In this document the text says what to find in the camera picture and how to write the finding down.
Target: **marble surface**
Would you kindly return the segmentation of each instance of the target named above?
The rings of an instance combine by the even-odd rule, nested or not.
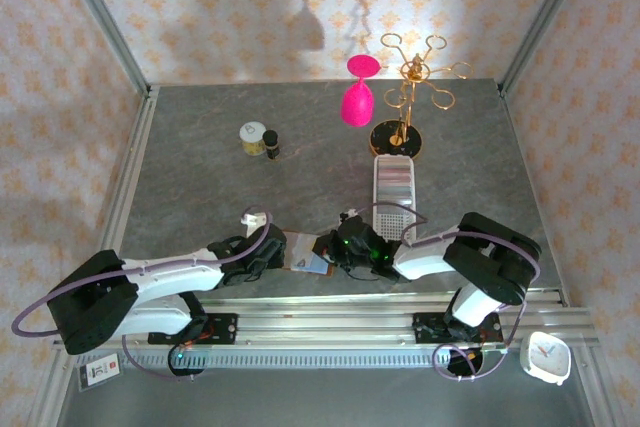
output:
[[[418,92],[413,123],[423,136],[415,161],[417,206],[430,218],[425,234],[478,211],[532,237],[543,248],[542,275],[532,287],[560,287],[524,163],[493,80],[440,80],[457,96],[441,111],[428,88]],[[121,255],[156,258],[191,252],[244,233],[243,210],[259,204],[283,230],[321,234],[340,212],[373,199],[368,138],[378,122],[395,117],[382,101],[395,80],[368,82],[376,98],[374,121],[364,128],[340,119],[351,83],[245,84],[162,87]],[[258,120],[279,134],[277,162],[244,153],[240,127]],[[354,272],[368,277],[365,269]],[[201,297],[277,297],[380,292],[441,292],[464,280],[456,273],[413,283],[363,282],[271,271],[258,282]]]

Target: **label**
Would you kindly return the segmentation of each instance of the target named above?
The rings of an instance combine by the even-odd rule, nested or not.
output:
[[[84,389],[121,373],[118,354],[111,354],[80,367],[80,386]]]

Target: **wall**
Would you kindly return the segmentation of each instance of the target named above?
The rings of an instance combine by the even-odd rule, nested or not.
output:
[[[215,84],[349,78],[371,53],[399,67],[380,36],[449,41],[433,65],[471,62],[500,79],[542,0],[105,0],[150,83]],[[382,73],[397,76],[396,69]]]
[[[95,252],[139,100],[83,0],[1,2],[0,424],[20,426],[48,354],[9,325]]]
[[[509,97],[571,300],[640,419],[640,0],[566,0]]]

